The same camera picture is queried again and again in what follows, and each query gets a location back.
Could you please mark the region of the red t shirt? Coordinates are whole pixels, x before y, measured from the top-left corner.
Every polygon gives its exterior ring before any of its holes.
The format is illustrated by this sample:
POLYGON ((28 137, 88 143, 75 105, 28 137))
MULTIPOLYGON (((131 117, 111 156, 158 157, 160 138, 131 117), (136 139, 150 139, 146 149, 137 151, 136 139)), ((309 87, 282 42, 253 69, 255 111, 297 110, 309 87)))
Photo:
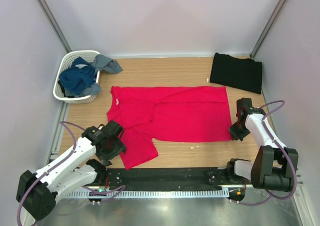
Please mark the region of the red t shirt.
POLYGON ((153 139, 230 141, 231 113, 225 87, 119 87, 110 90, 108 120, 124 128, 125 169, 158 157, 153 139))

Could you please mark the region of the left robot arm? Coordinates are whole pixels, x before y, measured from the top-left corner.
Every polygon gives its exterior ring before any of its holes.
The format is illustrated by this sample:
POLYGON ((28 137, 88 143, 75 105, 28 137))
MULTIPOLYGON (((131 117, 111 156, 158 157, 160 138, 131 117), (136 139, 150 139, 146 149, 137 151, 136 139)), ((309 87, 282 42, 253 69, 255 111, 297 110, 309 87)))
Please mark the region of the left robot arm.
POLYGON ((106 182, 107 166, 127 149, 121 141, 123 133, 124 128, 114 120, 88 127, 79 138, 73 135, 72 146, 55 160, 34 173, 25 171, 19 178, 16 194, 18 225, 22 224, 23 209, 40 221, 76 189, 106 182))

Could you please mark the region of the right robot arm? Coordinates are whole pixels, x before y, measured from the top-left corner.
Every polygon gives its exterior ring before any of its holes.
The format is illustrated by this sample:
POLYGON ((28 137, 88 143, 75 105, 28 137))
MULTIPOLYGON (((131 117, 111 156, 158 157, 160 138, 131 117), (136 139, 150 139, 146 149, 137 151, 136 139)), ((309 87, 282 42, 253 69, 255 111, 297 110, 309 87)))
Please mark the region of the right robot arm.
POLYGON ((227 181, 236 184, 244 178, 254 188, 292 192, 297 185, 298 152, 281 142, 266 112, 254 107, 250 98, 236 101, 236 117, 237 121, 229 128, 231 139, 243 141, 251 134, 259 149, 254 162, 232 158, 226 166, 227 181))

